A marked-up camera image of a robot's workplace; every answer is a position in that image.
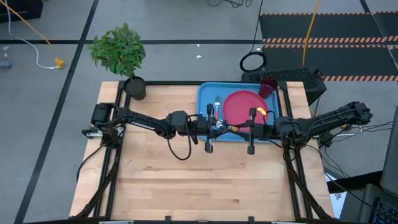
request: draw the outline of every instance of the red cup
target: red cup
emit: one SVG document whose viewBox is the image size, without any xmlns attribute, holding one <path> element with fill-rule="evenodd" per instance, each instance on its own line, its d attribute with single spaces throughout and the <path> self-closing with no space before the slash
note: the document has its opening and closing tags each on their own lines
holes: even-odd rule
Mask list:
<svg viewBox="0 0 398 224">
<path fill-rule="evenodd" d="M 271 95 L 272 91 L 278 88 L 278 82 L 275 78 L 263 78 L 260 84 L 259 95 L 265 99 Z"/>
</svg>

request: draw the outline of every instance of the black tape line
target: black tape line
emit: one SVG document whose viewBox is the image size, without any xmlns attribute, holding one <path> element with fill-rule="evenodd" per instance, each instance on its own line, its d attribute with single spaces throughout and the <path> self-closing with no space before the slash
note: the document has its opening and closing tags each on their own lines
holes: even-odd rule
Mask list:
<svg viewBox="0 0 398 224">
<path fill-rule="evenodd" d="M 54 111 L 54 114 L 52 116 L 52 119 L 51 119 L 51 122 L 50 122 L 50 126 L 49 126 L 49 128 L 47 130 L 47 134 L 45 135 L 42 148 L 41 148 L 39 156 L 38 156 L 38 158 L 36 160 L 36 164 L 35 164 L 35 167 L 33 169 L 32 176 L 30 177 L 30 181 L 29 181 L 29 183 L 27 185 L 27 188 L 26 188 L 24 197 L 22 199 L 21 205 L 19 206 L 18 213 L 17 213 L 16 219 L 15 219 L 15 222 L 14 222 L 16 224 L 20 224 L 20 223 L 24 222 L 27 209 L 29 207 L 29 204 L 30 204 L 30 201 L 32 199 L 34 190 L 36 188 L 37 181 L 39 180 L 40 173 L 41 173 L 43 165 L 44 165 L 44 160 L 47 157 L 47 153 L 49 151 L 50 143 L 51 143 L 51 140 L 53 138 L 53 135 L 54 135 L 54 132 L 55 132 L 55 128 L 57 127 L 57 123 L 58 123 L 58 120 L 60 118 L 61 111 L 62 111 L 62 108 L 63 108 L 63 104 L 65 103 L 65 99 L 67 97 L 70 84 L 72 82 L 73 74 L 75 73 L 76 66 L 77 66 L 77 63 L 79 61 L 80 54 L 81 54 L 81 51 L 82 51 L 83 46 L 84 46 L 84 40 L 87 37 L 88 30 L 90 29 L 91 22 L 93 21 L 93 17 L 94 17 L 94 14 L 95 14 L 95 11 L 96 11 L 96 8 L 97 8 L 97 5 L 98 5 L 98 1 L 99 0 L 94 0 L 93 5 L 91 6 L 90 13 L 88 14 L 88 18 L 87 18 L 85 27 L 83 29 L 83 33 L 81 34 L 81 37 L 80 37 L 80 40 L 79 40 L 79 44 L 78 44 L 78 46 L 76 48 L 75 55 L 73 56 L 72 62 L 70 64 L 68 75 L 67 75 L 67 77 L 65 79 L 65 82 L 63 83 L 63 87 L 62 87 L 62 91 L 61 91 L 61 94 L 60 94 L 60 98 L 58 99 L 57 105 L 55 107 L 55 111 Z"/>
<path fill-rule="evenodd" d="M 47 44 L 45 40 L 27 40 L 31 44 Z M 79 44 L 80 40 L 49 40 L 51 44 Z M 253 40 L 141 40 L 145 45 L 161 45 L 161 44 L 252 44 Z M 84 44 L 93 44 L 93 40 L 84 40 Z M 262 40 L 255 40 L 255 44 L 263 44 Z M 26 44 L 21 40 L 0 40 L 0 44 Z"/>
<path fill-rule="evenodd" d="M 369 10 L 368 4 L 366 4 L 366 1 L 365 1 L 365 0 L 359 0 L 359 1 L 361 2 L 362 8 L 363 8 L 363 10 L 364 10 L 365 12 L 371 12 L 371 11 Z"/>
</svg>

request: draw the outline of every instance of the white label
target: white label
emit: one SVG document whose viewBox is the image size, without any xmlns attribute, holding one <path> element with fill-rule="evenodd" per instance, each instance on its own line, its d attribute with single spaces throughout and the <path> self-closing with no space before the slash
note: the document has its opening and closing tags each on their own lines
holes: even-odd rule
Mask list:
<svg viewBox="0 0 398 224">
<path fill-rule="evenodd" d="M 143 125 L 143 124 L 135 123 L 135 122 L 132 122 L 131 124 L 136 125 L 136 126 L 140 126 L 142 128 L 146 128 L 146 129 L 149 129 L 149 130 L 154 130 L 155 129 L 155 128 L 152 128 L 152 127 L 149 127 L 149 126 L 146 126 L 146 125 Z"/>
</svg>

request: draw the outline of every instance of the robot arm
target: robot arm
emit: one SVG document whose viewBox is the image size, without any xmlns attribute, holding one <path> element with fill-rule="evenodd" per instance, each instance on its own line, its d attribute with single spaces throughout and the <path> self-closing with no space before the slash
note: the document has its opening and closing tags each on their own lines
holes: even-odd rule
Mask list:
<svg viewBox="0 0 398 224">
<path fill-rule="evenodd" d="M 118 117 L 109 120 L 111 113 L 118 111 Z M 282 142 L 293 147 L 304 146 L 313 136 L 335 129 L 343 124 L 364 125 L 370 122 L 372 114 L 364 103 L 351 102 L 337 110 L 318 115 L 314 118 L 293 119 L 280 117 L 275 119 L 274 125 L 256 124 L 256 108 L 251 108 L 251 119 L 243 124 L 232 125 L 225 120 L 215 119 L 213 105 L 207 106 L 207 118 L 201 114 L 195 114 L 196 120 L 184 111 L 174 111 L 165 119 L 156 119 L 146 116 L 128 108 L 119 108 L 112 103 L 100 103 L 95 106 L 91 123 L 102 132 L 108 132 L 109 128 L 126 123 L 154 131 L 158 136 L 172 139 L 176 133 L 181 136 L 190 135 L 195 144 L 198 144 L 197 136 L 206 136 L 206 152 L 213 152 L 212 139 L 216 139 L 225 133 L 233 133 L 241 136 L 249 142 L 248 154 L 254 154 L 254 140 L 265 141 L 268 139 L 281 139 Z M 240 128 L 249 127 L 248 133 L 239 132 Z"/>
</svg>

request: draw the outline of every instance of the white cable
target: white cable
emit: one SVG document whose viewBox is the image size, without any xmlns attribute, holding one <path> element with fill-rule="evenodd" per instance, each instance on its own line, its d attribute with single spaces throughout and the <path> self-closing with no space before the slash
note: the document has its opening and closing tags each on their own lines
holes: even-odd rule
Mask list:
<svg viewBox="0 0 398 224">
<path fill-rule="evenodd" d="M 13 37 L 15 39 L 18 39 L 18 40 L 21 40 L 21 41 L 29 44 L 30 46 L 32 46 L 36 50 L 36 65 L 39 66 L 40 68 L 45 68 L 45 69 L 59 68 L 58 66 L 55 66 L 55 67 L 44 67 L 44 66 L 39 65 L 39 50 L 37 50 L 37 47 L 34 46 L 33 44 L 29 43 L 28 41 L 22 39 L 22 38 L 15 37 L 11 33 L 11 13 L 10 13 L 10 10 L 8 9 L 8 7 L 6 7 L 6 8 L 7 8 L 7 13 L 8 13 L 8 33 L 10 33 L 11 37 Z"/>
<path fill-rule="evenodd" d="M 336 137 L 340 137 L 340 136 L 354 136 L 354 135 L 357 135 L 357 134 L 361 134 L 362 132 L 363 132 L 363 129 L 362 129 L 362 126 L 358 126 L 359 127 L 359 129 L 361 130 L 359 133 L 356 133 L 356 134 L 338 134 L 338 135 L 336 135 Z"/>
</svg>

